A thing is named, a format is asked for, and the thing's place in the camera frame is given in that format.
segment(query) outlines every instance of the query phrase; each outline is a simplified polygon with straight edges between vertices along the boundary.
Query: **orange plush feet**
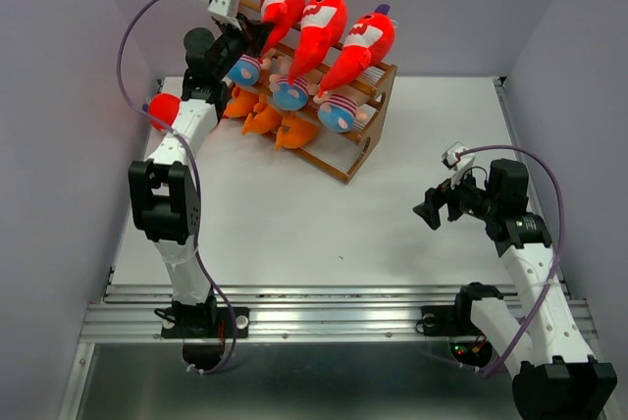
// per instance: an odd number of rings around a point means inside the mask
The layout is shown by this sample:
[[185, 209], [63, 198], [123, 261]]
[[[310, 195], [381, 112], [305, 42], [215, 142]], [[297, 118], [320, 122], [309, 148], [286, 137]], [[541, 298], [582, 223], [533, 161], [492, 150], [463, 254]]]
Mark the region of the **orange plush feet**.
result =
[[275, 150], [280, 148], [300, 148], [314, 138], [318, 127], [304, 119], [296, 117], [295, 113], [284, 116], [282, 126], [277, 131]]
[[232, 90], [232, 100], [227, 105], [225, 116], [228, 118], [243, 118], [253, 112], [253, 107], [259, 98], [258, 93], [253, 93], [239, 86]]
[[257, 114], [253, 116], [253, 113], [250, 113], [247, 116], [242, 127], [242, 135], [248, 132], [266, 133], [282, 123], [282, 115], [266, 102], [266, 96], [263, 94], [259, 95], [259, 103], [255, 104], [253, 112]]

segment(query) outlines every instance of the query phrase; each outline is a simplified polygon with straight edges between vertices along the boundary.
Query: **white floor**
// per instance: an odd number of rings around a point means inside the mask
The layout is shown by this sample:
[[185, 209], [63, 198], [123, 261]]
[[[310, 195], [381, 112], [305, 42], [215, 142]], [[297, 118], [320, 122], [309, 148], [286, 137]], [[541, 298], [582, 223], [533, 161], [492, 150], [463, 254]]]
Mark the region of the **white floor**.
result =
[[[266, 137], [224, 120], [198, 156], [200, 250], [219, 284], [238, 286], [509, 285], [484, 225], [437, 232], [412, 213], [449, 176], [454, 142], [510, 143], [491, 79], [398, 78], [380, 144], [344, 185]], [[159, 143], [153, 132], [147, 151]], [[512, 153], [484, 153], [489, 168]], [[129, 219], [112, 283], [167, 285], [159, 253]]]

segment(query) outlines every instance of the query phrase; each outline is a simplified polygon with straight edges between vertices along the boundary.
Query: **red plush toy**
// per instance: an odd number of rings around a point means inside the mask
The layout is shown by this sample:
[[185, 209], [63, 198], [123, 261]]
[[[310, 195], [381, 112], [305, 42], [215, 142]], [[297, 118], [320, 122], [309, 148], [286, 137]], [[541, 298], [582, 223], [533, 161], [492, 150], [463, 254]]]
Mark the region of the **red plush toy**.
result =
[[288, 84], [314, 70], [325, 60], [346, 27], [343, 0], [312, 0], [303, 10], [301, 37], [288, 72]]
[[301, 20], [305, 0], [259, 0], [259, 4], [262, 21], [274, 25], [264, 44], [264, 55], [286, 37], [292, 25]]
[[340, 55], [321, 79], [317, 102], [325, 101], [329, 91], [351, 83], [384, 60], [394, 43], [395, 24], [387, 16], [389, 9], [389, 5], [380, 5], [351, 27]]

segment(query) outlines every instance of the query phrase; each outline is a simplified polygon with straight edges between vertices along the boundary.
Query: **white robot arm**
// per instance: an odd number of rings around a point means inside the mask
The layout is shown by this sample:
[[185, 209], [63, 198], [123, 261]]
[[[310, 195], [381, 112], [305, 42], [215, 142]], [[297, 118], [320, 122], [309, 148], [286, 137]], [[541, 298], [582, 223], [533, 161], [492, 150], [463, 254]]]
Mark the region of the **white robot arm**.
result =
[[[145, 161], [129, 167], [133, 222], [154, 242], [173, 285], [172, 307], [156, 311], [165, 322], [163, 338], [219, 335], [216, 298], [197, 257], [201, 209], [188, 154], [196, 156], [225, 111], [229, 89], [223, 78], [243, 54], [259, 56], [273, 28], [239, 13], [239, 0], [200, 1], [208, 5], [222, 35], [215, 39], [204, 27], [185, 35], [187, 70], [173, 133]], [[185, 139], [188, 151], [175, 134]]]
[[[474, 159], [462, 144], [452, 146], [443, 155], [452, 177], [428, 189], [414, 212], [433, 230], [441, 225], [439, 210], [445, 205], [450, 222], [465, 214], [484, 221], [530, 325], [513, 345], [521, 325], [503, 296], [495, 287], [472, 283], [461, 289], [453, 306], [423, 307], [423, 332], [486, 336], [497, 354], [506, 358], [514, 401], [525, 420], [597, 419], [617, 378], [612, 365], [596, 360], [578, 331], [558, 279], [550, 277], [550, 234], [543, 219], [527, 211], [528, 171], [521, 162], [495, 160], [482, 189], [472, 175]], [[542, 295], [545, 299], [539, 305]]]

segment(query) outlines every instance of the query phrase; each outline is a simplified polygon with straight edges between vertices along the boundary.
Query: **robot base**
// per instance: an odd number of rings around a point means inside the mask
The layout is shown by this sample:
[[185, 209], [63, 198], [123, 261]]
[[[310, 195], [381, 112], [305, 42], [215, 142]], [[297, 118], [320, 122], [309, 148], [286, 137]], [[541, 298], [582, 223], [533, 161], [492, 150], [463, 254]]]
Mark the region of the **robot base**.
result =
[[[250, 309], [248, 307], [234, 307], [235, 316], [237, 318], [244, 317], [248, 321]], [[165, 310], [165, 315], [171, 315], [174, 310], [169, 307]], [[232, 339], [234, 337], [233, 324], [231, 316], [229, 315], [229, 309], [227, 307], [218, 307], [215, 309], [215, 323], [204, 325], [189, 325], [185, 323], [173, 324], [164, 320], [161, 328], [161, 338], [172, 339]], [[248, 338], [248, 323], [246, 326], [237, 328], [236, 337], [238, 339]]]

